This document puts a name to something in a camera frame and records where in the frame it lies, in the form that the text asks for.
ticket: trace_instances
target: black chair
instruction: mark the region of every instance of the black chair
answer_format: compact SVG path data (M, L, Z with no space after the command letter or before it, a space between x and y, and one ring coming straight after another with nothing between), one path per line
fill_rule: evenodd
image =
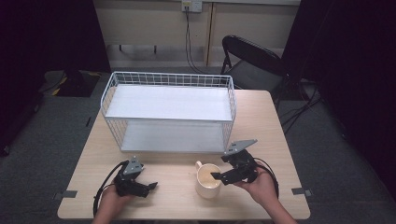
M271 50L236 35L225 36L222 46L225 59L221 73L233 78L236 89L269 91L277 109L289 81L281 59ZM240 59L234 66L230 54Z

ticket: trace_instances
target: white wire basket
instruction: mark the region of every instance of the white wire basket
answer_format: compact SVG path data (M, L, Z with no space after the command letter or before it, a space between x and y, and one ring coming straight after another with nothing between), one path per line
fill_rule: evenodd
M236 114L233 79L114 72L101 110L121 151L222 153Z

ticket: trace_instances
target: wooden table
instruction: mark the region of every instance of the wooden table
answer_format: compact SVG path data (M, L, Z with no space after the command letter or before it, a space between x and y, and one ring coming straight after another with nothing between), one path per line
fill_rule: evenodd
M307 219L310 211L300 188L288 144L282 132L274 104L267 91L235 91L236 119L231 141L258 139L247 148L253 157L267 161L279 182L280 201L296 219ZM215 163L222 172L232 169L220 155L191 153L122 153L99 113L82 151L67 190L76 190L75 198L63 198L58 216L65 219L92 218L93 196L109 172L121 161L135 155L145 165L137 178L142 184L158 182L147 198L135 198L119 219L162 220L251 220L270 219L244 190L221 186L214 200L201 198L195 191L194 163Z

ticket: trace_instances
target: human hand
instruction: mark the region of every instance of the human hand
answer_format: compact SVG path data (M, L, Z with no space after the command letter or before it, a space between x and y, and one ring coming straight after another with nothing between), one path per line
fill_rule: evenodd
M102 199L92 224L110 223L134 197L134 195L119 196L116 186L112 183L102 193Z
M274 180L267 171L256 168L257 178L251 182L239 181L237 187L245 189L256 203L259 203L276 224L297 223L290 213L283 207L276 196Z
M239 181L234 183L239 188L245 189L256 203L262 207L278 201L274 187L274 181L267 171L260 167L256 168L257 178L251 182Z

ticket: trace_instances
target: white cup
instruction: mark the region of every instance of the white cup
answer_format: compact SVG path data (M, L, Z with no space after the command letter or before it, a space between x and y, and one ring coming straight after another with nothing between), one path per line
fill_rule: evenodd
M197 181L195 189L203 198L211 199L219 194L221 180L213 178L212 172L221 173L220 168L211 163L202 164L200 161L195 163L197 169Z

